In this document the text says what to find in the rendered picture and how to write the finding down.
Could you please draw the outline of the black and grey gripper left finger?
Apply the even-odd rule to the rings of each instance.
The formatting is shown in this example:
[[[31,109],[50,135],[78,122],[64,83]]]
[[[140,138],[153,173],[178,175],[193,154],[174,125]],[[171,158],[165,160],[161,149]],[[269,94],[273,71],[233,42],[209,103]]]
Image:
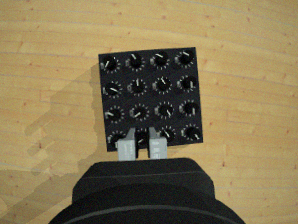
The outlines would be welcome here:
[[[138,159],[138,128],[130,128],[125,139],[117,141],[118,161],[130,161]]]

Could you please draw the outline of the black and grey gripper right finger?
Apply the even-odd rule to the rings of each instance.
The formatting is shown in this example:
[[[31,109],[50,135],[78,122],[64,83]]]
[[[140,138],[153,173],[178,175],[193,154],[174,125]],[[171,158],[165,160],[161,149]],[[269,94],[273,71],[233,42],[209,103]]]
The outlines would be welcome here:
[[[150,138],[149,138],[150,137]],[[167,139],[158,137],[154,127],[147,127],[147,147],[148,158],[166,159],[167,158]],[[149,154],[150,149],[150,154]]]

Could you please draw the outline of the black knob box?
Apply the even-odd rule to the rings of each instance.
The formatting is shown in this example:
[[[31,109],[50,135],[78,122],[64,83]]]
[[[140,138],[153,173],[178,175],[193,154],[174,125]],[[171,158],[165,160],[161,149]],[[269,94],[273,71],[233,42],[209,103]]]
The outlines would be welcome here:
[[[138,128],[139,149],[147,149],[147,127],[167,147],[203,143],[196,47],[104,53],[98,60],[107,152],[117,151],[130,128]]]

